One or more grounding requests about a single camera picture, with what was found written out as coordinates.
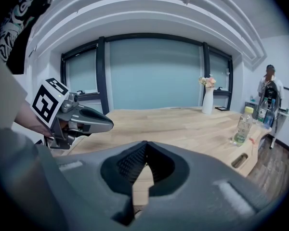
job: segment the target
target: light wood tabletop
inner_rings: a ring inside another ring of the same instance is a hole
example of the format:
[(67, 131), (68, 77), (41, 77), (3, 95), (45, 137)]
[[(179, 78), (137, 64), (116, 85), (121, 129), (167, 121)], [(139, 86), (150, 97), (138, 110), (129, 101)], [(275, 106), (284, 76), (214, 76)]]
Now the light wood tabletop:
[[(237, 147), (231, 138), (240, 115), (216, 109), (206, 115), (201, 107), (114, 110), (107, 114), (114, 122), (111, 131), (83, 137), (65, 154), (94, 152), (135, 141), (156, 141), (215, 157), (246, 177), (257, 163), (260, 139), (270, 130), (253, 124), (248, 139)], [(143, 196), (147, 196), (152, 185), (152, 173), (145, 167), (133, 185), (134, 205), (146, 204)]]

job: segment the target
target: yellow bottle cap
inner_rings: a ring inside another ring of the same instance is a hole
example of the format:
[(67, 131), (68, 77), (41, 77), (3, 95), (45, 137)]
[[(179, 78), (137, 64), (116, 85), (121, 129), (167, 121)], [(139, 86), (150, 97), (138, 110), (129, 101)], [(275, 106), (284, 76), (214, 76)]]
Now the yellow bottle cap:
[(252, 114), (254, 112), (254, 109), (252, 107), (245, 107), (245, 112)]

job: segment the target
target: large window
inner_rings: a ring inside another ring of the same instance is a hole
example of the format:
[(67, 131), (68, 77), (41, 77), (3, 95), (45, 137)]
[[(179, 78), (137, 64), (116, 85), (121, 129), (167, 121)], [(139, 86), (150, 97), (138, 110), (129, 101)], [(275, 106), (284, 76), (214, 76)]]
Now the large window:
[(61, 81), (82, 104), (113, 109), (201, 106), (199, 76), (216, 79), (214, 104), (230, 108), (232, 58), (188, 38), (139, 33), (100, 37), (62, 55)]

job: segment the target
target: white vase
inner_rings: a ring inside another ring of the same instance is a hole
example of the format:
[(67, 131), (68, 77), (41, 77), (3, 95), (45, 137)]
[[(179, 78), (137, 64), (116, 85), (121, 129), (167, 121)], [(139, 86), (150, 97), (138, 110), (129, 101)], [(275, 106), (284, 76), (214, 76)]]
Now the white vase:
[(213, 108), (213, 87), (206, 87), (206, 94), (204, 95), (202, 103), (202, 113), (211, 115)]

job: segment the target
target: plastic water bottle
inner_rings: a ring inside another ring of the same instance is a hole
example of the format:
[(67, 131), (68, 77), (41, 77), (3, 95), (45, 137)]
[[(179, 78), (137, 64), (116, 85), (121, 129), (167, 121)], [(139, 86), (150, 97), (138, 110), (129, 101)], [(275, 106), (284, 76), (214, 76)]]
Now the plastic water bottle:
[(270, 109), (266, 113), (266, 117), (264, 119), (264, 128), (269, 129), (271, 127), (275, 111), (275, 99), (272, 99), (272, 103)]
[(253, 119), (251, 115), (253, 112), (253, 108), (247, 106), (245, 107), (245, 112), (243, 115), (241, 115), (239, 123), (237, 124), (237, 133), (232, 138), (232, 142), (235, 145), (240, 146), (246, 140), (252, 125)]
[(258, 117), (257, 117), (257, 124), (262, 125), (264, 122), (265, 114), (268, 110), (268, 98), (264, 98), (262, 104), (259, 107)]

